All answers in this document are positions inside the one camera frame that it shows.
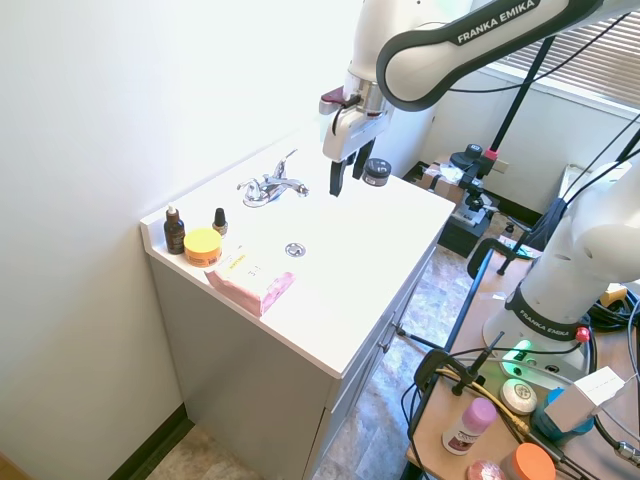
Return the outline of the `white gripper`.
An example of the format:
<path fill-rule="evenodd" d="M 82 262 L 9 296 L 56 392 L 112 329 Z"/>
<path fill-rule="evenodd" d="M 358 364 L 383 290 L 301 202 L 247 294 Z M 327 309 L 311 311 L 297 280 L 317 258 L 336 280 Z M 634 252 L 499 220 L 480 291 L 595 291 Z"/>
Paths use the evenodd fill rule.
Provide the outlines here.
<path fill-rule="evenodd" d="M 324 138 L 323 154 L 332 160 L 330 170 L 329 193 L 338 197 L 341 193 L 344 172 L 354 162 L 352 177 L 360 180 L 364 167 L 375 145 L 375 138 L 389 125 L 391 110 L 386 109 L 379 115 L 369 115 L 352 107 L 336 115 Z"/>

